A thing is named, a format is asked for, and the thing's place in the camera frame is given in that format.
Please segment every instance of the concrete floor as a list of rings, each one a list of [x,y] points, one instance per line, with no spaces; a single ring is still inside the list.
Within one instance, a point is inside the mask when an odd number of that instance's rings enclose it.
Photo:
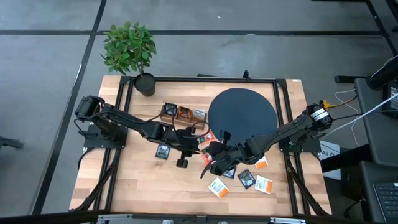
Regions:
[[[91,30],[100,2],[3,0],[0,30]],[[391,30],[396,22],[386,3],[373,4]],[[310,0],[108,0],[99,30],[126,20],[150,30],[377,30],[364,3]],[[103,40],[101,35],[95,39],[78,100],[97,95],[108,73],[100,57]],[[0,35],[0,136],[25,142],[23,150],[0,151],[0,217],[30,212],[87,41],[87,35]],[[308,103],[337,103],[333,93],[353,85],[336,84],[335,75],[370,75],[392,57],[378,37],[156,35],[155,41],[158,54],[147,69],[154,75],[241,77],[249,70],[252,77],[299,78]],[[352,105],[359,109],[356,102]],[[334,117],[353,113],[344,106],[331,110]],[[354,130],[365,144],[363,123]],[[326,140],[356,146],[349,128]],[[83,138],[69,125],[44,213],[68,210],[82,145]],[[336,201],[336,184],[328,184],[328,191],[333,213],[342,217],[350,201]]]

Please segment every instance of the green plant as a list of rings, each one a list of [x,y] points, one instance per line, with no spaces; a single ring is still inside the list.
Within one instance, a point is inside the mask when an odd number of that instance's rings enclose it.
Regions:
[[[105,32],[108,36],[104,40],[106,50],[104,58],[105,65],[109,66],[109,72],[119,71],[123,75],[139,70],[140,75],[144,67],[150,67],[152,54],[156,54],[156,45],[152,35],[145,26],[139,26],[136,22],[131,25],[129,21],[122,27],[111,26],[111,32]]]

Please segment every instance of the wooden tabletop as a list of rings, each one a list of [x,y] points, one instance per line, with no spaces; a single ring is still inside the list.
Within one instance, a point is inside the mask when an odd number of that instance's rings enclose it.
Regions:
[[[104,76],[100,97],[114,104],[119,86],[119,76]],[[295,118],[306,105],[300,80],[287,80],[292,114]],[[175,103],[191,109],[208,111],[213,98],[229,88],[248,88],[267,98],[275,108],[274,92],[271,84],[263,83],[205,83],[205,82],[157,82],[156,93],[144,97],[134,89],[130,105],[130,114],[141,119],[149,119],[160,113],[165,102]],[[124,102],[127,88],[123,93]],[[279,91],[284,112],[283,93]],[[146,141],[139,133],[129,131],[126,147],[122,150],[121,160],[114,190],[112,212],[126,213],[173,213],[207,215],[292,215],[287,186],[287,176],[283,155],[278,144],[273,145],[266,158],[269,166],[256,169],[254,165],[239,164],[236,174],[249,169],[254,176],[261,175],[273,181],[272,193],[265,194],[247,190],[239,179],[221,176],[230,192],[222,199],[213,194],[208,186],[216,178],[207,173],[200,179],[204,168],[201,156],[188,158],[186,169],[177,168],[175,163],[180,157],[177,150],[171,150],[167,160],[155,157],[157,145]],[[98,182],[104,149],[94,149],[82,160],[76,180],[70,208],[79,206]],[[331,213],[329,199],[319,161],[312,154],[301,154],[305,183],[317,202]],[[104,208],[104,199],[108,186],[104,188],[100,208]],[[296,186],[298,208],[303,213],[300,191]]]

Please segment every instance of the potted plant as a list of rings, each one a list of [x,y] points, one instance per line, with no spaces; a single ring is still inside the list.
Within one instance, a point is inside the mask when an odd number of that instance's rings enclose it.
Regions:
[[[155,78],[152,74],[144,72],[144,67],[150,67],[152,54],[156,54],[156,45],[152,35],[145,26],[139,26],[136,22],[131,25],[129,21],[122,27],[111,26],[111,32],[105,32],[108,36],[104,40],[106,50],[105,65],[109,66],[109,72],[113,70],[126,75],[133,71],[139,71],[134,79],[134,86],[144,96],[152,96],[155,93]]]

